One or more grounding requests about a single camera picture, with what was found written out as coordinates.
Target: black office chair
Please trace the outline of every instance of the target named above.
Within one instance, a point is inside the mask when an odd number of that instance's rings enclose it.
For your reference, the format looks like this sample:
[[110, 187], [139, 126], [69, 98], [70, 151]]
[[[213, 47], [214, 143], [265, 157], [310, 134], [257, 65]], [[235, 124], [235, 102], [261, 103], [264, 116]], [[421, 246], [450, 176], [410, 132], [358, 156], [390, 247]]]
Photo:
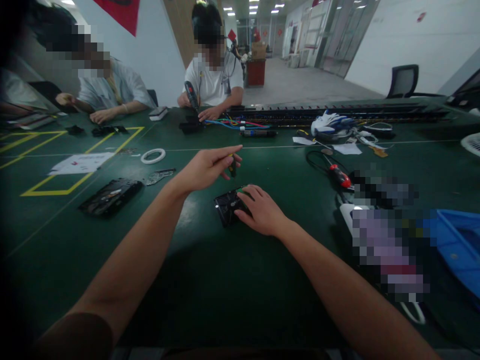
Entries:
[[155, 92], [155, 90], [150, 89], [150, 90], [147, 90], [146, 92], [148, 93], [148, 95], [150, 95], [151, 99], [153, 100], [156, 107], [158, 108], [159, 107], [159, 101], [157, 100], [157, 93]]
[[403, 65], [391, 68], [391, 85], [390, 91], [386, 96], [387, 99], [410, 98], [412, 96], [428, 96], [441, 97], [443, 95], [414, 92], [419, 81], [419, 66]]
[[37, 90], [40, 94], [42, 94], [49, 102], [55, 105], [60, 111], [73, 114], [78, 113], [77, 109], [72, 106], [62, 106], [60, 105], [55, 98], [58, 94], [62, 92], [57, 85], [50, 81], [33, 81], [29, 82], [32, 88]]

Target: white shirt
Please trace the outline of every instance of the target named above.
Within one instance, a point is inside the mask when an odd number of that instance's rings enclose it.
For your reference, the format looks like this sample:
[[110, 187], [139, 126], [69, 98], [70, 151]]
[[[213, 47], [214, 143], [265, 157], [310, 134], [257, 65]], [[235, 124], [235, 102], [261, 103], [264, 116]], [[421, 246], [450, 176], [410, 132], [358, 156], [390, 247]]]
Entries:
[[195, 94], [200, 96], [200, 105], [217, 106], [232, 94], [233, 88], [244, 88], [242, 65], [229, 51], [224, 66], [217, 71], [211, 69], [201, 54], [195, 56], [186, 69], [185, 81], [191, 82]]
[[[111, 58], [113, 79], [124, 104], [137, 100], [155, 108], [155, 103], [147, 92], [140, 75], [121, 61]], [[115, 93], [104, 77], [83, 77], [80, 75], [80, 93], [78, 99], [90, 104], [93, 110], [111, 109], [118, 106]]]

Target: red banner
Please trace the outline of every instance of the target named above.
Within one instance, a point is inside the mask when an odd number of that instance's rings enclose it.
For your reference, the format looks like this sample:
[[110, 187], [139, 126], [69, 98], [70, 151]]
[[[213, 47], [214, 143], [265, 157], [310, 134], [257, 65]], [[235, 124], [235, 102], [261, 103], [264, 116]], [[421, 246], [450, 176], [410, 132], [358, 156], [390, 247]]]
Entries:
[[137, 35], [140, 0], [93, 0], [133, 36]]

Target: tape roll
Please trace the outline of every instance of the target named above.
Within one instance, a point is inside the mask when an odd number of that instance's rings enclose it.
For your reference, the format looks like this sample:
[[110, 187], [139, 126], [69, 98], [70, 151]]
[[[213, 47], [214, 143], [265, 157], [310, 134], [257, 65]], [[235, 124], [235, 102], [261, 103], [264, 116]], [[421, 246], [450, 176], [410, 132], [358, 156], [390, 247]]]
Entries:
[[[160, 155], [158, 155], [158, 157], [156, 157], [152, 160], [146, 160], [146, 157], [148, 157], [152, 154], [155, 154], [155, 153], [159, 153]], [[141, 160], [142, 163], [144, 163], [146, 165], [155, 164], [155, 163], [158, 163], [160, 160], [162, 160], [165, 157], [166, 154], [167, 153], [163, 149], [153, 149], [153, 150], [149, 150], [146, 153], [144, 153], [141, 156], [140, 160]]]

